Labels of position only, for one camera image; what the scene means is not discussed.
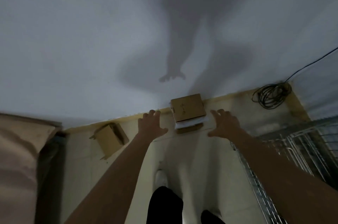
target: cardboard box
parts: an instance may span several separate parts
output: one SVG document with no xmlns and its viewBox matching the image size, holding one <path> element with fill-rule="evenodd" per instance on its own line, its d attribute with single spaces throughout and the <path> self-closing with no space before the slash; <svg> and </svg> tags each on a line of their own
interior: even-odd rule
<svg viewBox="0 0 338 224">
<path fill-rule="evenodd" d="M 129 142 L 129 139 L 120 124 L 116 123 L 102 126 L 96 130 L 94 135 L 90 138 L 95 139 L 99 143 L 104 153 L 102 159 L 105 160 Z"/>
<path fill-rule="evenodd" d="M 200 94 L 175 98 L 170 104 L 177 133 L 198 130 L 203 126 L 206 112 Z"/>
</svg>

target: leg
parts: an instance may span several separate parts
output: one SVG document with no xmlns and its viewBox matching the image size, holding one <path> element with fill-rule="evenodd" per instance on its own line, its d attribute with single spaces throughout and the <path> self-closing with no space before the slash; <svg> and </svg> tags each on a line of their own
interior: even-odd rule
<svg viewBox="0 0 338 224">
<path fill-rule="evenodd" d="M 202 224 L 225 224 L 220 218 L 212 214 L 208 210 L 204 210 L 201 214 Z"/>
<path fill-rule="evenodd" d="M 183 200 L 171 189 L 161 186 L 150 199 L 147 224 L 182 224 L 182 210 Z"/>
</svg>

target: wire on wall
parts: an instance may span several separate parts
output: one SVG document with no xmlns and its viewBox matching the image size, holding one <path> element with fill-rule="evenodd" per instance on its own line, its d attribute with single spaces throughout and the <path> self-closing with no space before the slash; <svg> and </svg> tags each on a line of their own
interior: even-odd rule
<svg viewBox="0 0 338 224">
<path fill-rule="evenodd" d="M 318 62 L 319 60 L 325 58 L 326 56 L 330 55 L 332 52 L 338 49 L 335 48 L 334 50 L 330 51 L 329 53 L 325 54 L 321 58 L 317 59 L 316 61 L 304 66 L 303 68 L 299 69 L 298 71 L 294 72 L 288 79 L 281 83 L 274 83 L 268 84 L 263 87 L 260 87 L 252 94 L 251 100 L 253 102 L 259 103 L 265 109 L 275 109 L 276 107 L 280 106 L 286 99 L 286 97 L 292 92 L 291 85 L 288 83 L 291 77 L 293 77 L 299 71 L 302 71 L 304 68 L 307 68 L 310 65 Z"/>
</svg>

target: wire shelf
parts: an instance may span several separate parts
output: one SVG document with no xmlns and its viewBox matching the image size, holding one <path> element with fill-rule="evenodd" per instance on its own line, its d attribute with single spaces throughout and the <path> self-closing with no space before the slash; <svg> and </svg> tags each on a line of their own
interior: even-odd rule
<svg viewBox="0 0 338 224">
<path fill-rule="evenodd" d="M 302 170 L 338 190 L 338 116 L 290 126 L 257 138 Z M 286 224 L 243 155 L 237 153 L 266 222 Z"/>
</svg>

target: wire mesh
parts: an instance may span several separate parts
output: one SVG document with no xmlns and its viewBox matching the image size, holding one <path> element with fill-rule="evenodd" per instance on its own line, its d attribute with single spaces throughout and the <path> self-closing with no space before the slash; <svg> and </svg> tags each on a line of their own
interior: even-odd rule
<svg viewBox="0 0 338 224">
<path fill-rule="evenodd" d="M 338 190 L 338 116 L 290 126 L 258 139 Z M 267 223 L 286 224 L 243 155 L 237 152 Z"/>
</svg>

